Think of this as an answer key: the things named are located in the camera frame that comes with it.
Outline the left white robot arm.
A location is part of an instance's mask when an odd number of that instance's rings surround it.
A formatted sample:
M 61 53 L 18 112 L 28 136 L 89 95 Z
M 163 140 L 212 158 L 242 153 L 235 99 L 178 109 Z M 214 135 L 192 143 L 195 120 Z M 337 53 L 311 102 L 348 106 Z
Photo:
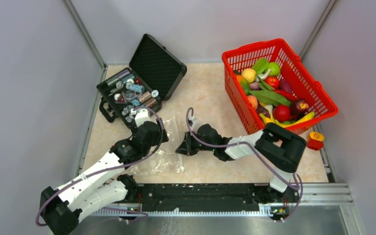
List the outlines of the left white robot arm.
M 56 189 L 44 189 L 36 225 L 48 227 L 55 235 L 68 235 L 106 205 L 134 201 L 138 184 L 124 171 L 150 158 L 167 140 L 161 118 L 144 121 L 131 137 L 117 141 L 86 171 Z

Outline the green starfruit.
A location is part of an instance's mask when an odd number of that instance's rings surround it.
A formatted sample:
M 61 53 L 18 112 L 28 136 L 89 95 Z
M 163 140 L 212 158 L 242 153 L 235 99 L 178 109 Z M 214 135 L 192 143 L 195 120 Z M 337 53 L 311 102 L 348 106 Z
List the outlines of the green starfruit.
M 266 58 L 261 57 L 254 63 L 252 69 L 256 72 L 256 74 L 262 74 L 266 70 L 268 64 L 269 61 Z

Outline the yellow lemon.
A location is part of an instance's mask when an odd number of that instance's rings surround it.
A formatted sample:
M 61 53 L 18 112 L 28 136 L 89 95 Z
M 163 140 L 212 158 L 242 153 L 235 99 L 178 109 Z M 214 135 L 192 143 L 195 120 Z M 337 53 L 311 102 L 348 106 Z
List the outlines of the yellow lemon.
M 257 73 L 254 69 L 247 68 L 241 72 L 241 75 L 247 80 L 248 83 L 253 83 L 255 82 Z

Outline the red plastic basket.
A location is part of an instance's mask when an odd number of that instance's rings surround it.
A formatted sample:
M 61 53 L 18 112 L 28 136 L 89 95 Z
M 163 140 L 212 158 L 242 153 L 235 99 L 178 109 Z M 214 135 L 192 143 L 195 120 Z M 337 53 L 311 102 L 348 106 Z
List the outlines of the red plastic basket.
M 264 123 L 249 104 L 245 92 L 237 81 L 235 71 L 251 68 L 261 57 L 279 64 L 280 78 L 285 79 L 291 85 L 294 95 L 305 99 L 309 103 L 309 110 L 315 113 L 313 119 L 293 125 L 289 127 L 289 131 L 302 134 L 320 121 L 338 113 L 337 106 L 323 89 L 322 84 L 311 76 L 300 57 L 284 39 L 255 42 L 222 54 L 225 89 L 248 134 L 262 129 Z

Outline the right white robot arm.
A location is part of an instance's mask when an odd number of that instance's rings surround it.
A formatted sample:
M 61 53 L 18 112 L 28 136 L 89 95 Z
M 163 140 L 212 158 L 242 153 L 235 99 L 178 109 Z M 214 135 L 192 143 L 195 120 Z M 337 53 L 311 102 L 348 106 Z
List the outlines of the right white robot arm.
M 265 166 L 273 164 L 268 167 L 273 177 L 267 194 L 272 201 L 280 202 L 287 196 L 287 188 L 295 189 L 290 180 L 295 177 L 305 148 L 306 141 L 302 137 L 273 123 L 253 134 L 237 138 L 224 137 L 209 124 L 204 124 L 196 132 L 188 130 L 175 151 L 186 156 L 211 151 L 224 162 L 256 155 Z

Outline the clear zip top bag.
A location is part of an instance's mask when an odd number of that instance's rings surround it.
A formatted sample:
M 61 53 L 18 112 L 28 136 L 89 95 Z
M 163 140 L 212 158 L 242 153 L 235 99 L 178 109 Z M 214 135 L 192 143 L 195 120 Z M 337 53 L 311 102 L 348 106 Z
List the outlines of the clear zip top bag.
M 168 141 L 161 144 L 159 149 L 148 159 L 128 169 L 133 175 L 145 176 L 163 172 L 182 173 L 185 171 L 183 157 L 175 152 L 181 143 L 175 116 L 164 120 Z

